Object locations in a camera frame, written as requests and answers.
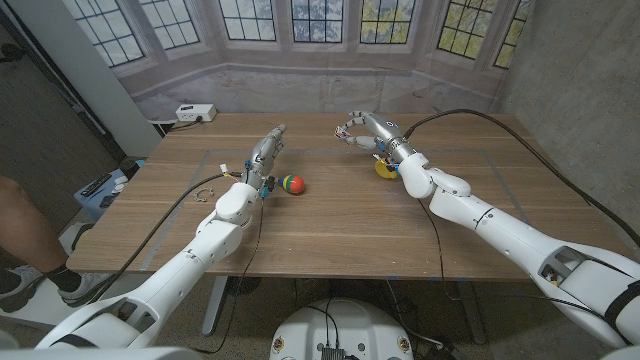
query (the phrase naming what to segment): white box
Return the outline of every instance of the white box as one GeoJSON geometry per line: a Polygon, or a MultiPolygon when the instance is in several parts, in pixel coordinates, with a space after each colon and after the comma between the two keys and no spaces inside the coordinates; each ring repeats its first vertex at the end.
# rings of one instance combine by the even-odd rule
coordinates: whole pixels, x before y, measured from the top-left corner
{"type": "Polygon", "coordinates": [[[178,121],[196,121],[202,116],[202,121],[213,121],[218,112],[213,104],[183,104],[176,110],[178,121]]]}

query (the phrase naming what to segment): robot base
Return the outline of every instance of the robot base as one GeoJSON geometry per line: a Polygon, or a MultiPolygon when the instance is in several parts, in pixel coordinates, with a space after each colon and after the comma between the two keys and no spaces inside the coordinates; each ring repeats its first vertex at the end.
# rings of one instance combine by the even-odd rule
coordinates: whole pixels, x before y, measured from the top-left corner
{"type": "Polygon", "coordinates": [[[285,320],[271,343],[271,360],[304,359],[413,359],[407,333],[398,322],[379,308],[363,301],[331,299],[329,315],[338,328],[339,349],[336,349],[336,331],[331,319],[325,319],[327,300],[311,304],[322,311],[303,307],[285,320]],[[327,344],[327,323],[329,345],[327,344]]]}

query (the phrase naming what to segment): wooden table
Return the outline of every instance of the wooden table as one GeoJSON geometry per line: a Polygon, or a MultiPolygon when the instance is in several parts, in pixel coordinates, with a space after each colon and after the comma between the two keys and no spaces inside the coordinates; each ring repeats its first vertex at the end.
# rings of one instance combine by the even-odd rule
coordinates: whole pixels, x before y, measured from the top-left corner
{"type": "MultiPolygon", "coordinates": [[[[406,130],[424,115],[388,117],[406,130]]],[[[544,154],[514,117],[496,117],[544,154]]],[[[277,188],[265,199],[262,239],[247,276],[439,278],[435,232],[418,202],[407,195],[400,179],[384,180],[375,173],[370,153],[334,138],[335,127],[349,118],[346,114],[218,114],[212,123],[170,133],[79,244],[68,266],[115,272],[190,184],[220,173],[222,163],[242,171],[256,142],[284,123],[287,145],[272,175],[300,175],[306,191],[293,196],[277,188]]],[[[353,133],[366,135],[366,130],[353,133]]],[[[476,196],[540,231],[631,256],[594,208],[497,126],[472,115],[453,115],[423,125],[410,141],[431,166],[467,180],[476,196]]],[[[222,178],[206,185],[215,191],[206,203],[189,196],[128,271],[153,272],[178,253],[233,181],[222,178]]],[[[256,244],[259,206],[252,213],[253,224],[238,250],[209,272],[242,273],[256,244]]],[[[473,232],[434,220],[446,278],[527,279],[473,232]]]]}

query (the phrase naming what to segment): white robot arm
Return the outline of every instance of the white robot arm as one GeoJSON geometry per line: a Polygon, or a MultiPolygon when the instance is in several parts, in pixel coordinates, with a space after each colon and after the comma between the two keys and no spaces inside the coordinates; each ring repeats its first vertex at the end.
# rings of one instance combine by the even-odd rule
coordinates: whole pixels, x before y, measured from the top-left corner
{"type": "Polygon", "coordinates": [[[273,129],[254,148],[242,182],[218,199],[216,210],[198,226],[195,238],[133,291],[76,311],[36,349],[141,348],[150,346],[169,315],[211,265],[234,252],[251,222],[248,208],[265,197],[265,177],[282,149],[286,126],[273,129]]]}
{"type": "Polygon", "coordinates": [[[618,348],[640,344],[640,264],[541,233],[473,196],[463,179],[429,168],[427,158],[411,147],[392,121],[367,112],[352,115],[356,117],[338,127],[336,136],[389,155],[388,163],[402,176],[409,195],[422,199],[433,194],[429,208],[434,214],[474,231],[526,272],[548,297],[591,309],[554,302],[593,336],[618,348]],[[356,124],[364,124],[376,137],[354,139],[347,129],[356,124]]]}

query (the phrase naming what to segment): sneaker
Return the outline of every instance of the sneaker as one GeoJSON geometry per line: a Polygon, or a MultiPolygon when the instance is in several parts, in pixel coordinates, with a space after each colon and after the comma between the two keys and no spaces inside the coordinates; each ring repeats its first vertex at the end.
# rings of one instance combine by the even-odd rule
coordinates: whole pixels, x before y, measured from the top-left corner
{"type": "Polygon", "coordinates": [[[0,294],[0,309],[6,313],[18,311],[27,305],[29,299],[35,295],[38,284],[44,280],[42,273],[30,265],[20,266],[9,271],[20,275],[22,280],[13,291],[0,294]]]}
{"type": "Polygon", "coordinates": [[[76,291],[68,292],[58,289],[58,294],[68,306],[78,307],[86,304],[109,281],[112,274],[81,273],[82,280],[76,291]]]}

